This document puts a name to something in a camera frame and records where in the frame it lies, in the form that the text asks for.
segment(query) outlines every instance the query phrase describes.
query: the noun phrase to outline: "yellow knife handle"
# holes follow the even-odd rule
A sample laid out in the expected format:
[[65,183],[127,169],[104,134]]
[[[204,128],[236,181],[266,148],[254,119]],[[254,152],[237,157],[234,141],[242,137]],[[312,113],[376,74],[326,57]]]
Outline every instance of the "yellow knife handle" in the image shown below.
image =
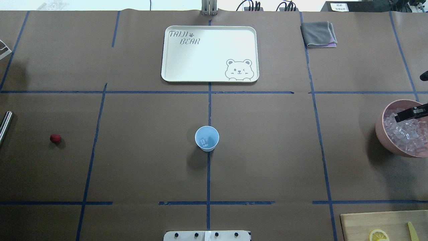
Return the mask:
[[410,239],[412,241],[419,241],[418,234],[416,233],[416,230],[413,227],[413,224],[411,222],[408,222],[407,226],[409,226]]

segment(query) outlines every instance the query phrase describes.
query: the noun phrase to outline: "lemon half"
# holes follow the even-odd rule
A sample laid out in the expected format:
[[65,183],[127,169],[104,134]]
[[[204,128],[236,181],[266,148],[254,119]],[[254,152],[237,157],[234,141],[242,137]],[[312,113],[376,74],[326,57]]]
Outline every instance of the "lemon half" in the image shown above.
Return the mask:
[[370,232],[369,241],[389,241],[389,237],[384,231],[375,229]]

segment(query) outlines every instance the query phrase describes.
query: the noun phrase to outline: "red ball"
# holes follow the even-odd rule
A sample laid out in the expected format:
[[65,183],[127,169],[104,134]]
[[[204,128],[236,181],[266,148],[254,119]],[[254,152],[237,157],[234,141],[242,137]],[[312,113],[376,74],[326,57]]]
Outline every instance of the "red ball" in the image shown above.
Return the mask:
[[51,135],[51,142],[59,144],[61,142],[61,136],[55,134]]

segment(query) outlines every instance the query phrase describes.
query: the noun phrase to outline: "bear drawing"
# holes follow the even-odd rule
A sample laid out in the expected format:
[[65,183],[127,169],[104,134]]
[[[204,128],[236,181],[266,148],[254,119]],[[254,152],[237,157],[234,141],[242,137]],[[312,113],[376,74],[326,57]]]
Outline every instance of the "bear drawing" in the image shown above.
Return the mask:
[[228,60],[226,61],[226,64],[227,70],[225,74],[230,81],[250,81],[250,79],[254,76],[254,72],[251,69],[251,60],[244,60],[242,62]]

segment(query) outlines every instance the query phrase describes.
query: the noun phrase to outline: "blue cup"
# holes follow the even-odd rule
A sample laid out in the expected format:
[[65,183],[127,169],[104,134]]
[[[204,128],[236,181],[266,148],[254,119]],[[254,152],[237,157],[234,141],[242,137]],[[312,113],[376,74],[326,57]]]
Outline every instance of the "blue cup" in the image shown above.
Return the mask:
[[199,128],[195,134],[195,142],[203,151],[210,152],[216,147],[220,136],[218,131],[211,126]]

